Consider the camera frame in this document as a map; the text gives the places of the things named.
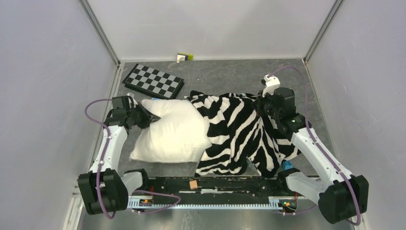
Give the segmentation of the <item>white pillow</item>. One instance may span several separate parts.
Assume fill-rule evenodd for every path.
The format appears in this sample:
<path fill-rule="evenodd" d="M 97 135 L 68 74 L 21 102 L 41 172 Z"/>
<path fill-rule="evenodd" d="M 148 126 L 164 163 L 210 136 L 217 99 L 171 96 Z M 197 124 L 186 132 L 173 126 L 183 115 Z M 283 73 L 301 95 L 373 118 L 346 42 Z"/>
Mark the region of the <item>white pillow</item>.
<path fill-rule="evenodd" d="M 132 160 L 199 162 L 211 147 L 209 123 L 188 100 L 144 99 L 141 104 L 160 119 L 142 130 L 131 152 Z"/>

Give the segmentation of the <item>zebra striped pillowcase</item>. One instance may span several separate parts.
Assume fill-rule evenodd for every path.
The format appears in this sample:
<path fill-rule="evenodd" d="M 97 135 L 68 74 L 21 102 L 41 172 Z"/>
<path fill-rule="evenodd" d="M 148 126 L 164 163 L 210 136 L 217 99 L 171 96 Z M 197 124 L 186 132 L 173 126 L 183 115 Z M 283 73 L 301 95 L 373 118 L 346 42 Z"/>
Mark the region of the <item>zebra striped pillowcase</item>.
<path fill-rule="evenodd" d="M 272 178 L 284 161 L 301 151 L 279 133 L 269 116 L 258 116 L 251 105 L 250 93 L 210 95 L 190 91 L 186 99 L 209 123 L 207 137 L 211 146 L 202 153 L 196 177 L 242 175 L 251 163 L 257 173 Z"/>

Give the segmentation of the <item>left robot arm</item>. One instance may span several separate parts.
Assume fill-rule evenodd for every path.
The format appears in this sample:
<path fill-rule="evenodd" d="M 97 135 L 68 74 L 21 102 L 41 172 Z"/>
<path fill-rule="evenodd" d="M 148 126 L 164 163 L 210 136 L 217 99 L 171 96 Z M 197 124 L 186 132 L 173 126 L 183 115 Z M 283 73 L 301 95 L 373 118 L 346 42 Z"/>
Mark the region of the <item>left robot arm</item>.
<path fill-rule="evenodd" d="M 129 170 L 123 176 L 117 172 L 129 131 L 134 126 L 145 129 L 160 118 L 130 94 L 113 97 L 109 101 L 112 108 L 103 122 L 85 112 L 90 121 L 101 125 L 103 136 L 89 171 L 80 174 L 77 183 L 87 213 L 104 214 L 112 219 L 117 211 L 127 209 L 132 193 L 145 195 L 150 190 L 150 181 L 144 169 Z"/>

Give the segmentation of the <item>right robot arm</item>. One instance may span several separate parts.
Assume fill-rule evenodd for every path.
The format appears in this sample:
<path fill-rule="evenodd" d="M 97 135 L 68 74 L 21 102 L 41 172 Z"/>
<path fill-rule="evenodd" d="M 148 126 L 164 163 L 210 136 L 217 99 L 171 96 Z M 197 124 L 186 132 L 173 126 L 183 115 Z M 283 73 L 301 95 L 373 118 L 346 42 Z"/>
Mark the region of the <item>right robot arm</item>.
<path fill-rule="evenodd" d="M 362 222 L 369 195 L 369 182 L 343 166 L 325 147 L 306 117 L 296 111 L 292 89 L 280 87 L 269 93 L 262 90 L 253 102 L 258 115 L 275 121 L 277 130 L 304 154 L 317 172 L 314 180 L 292 169 L 277 181 L 277 191 L 288 196 L 297 192 L 311 200 L 331 224 Z"/>

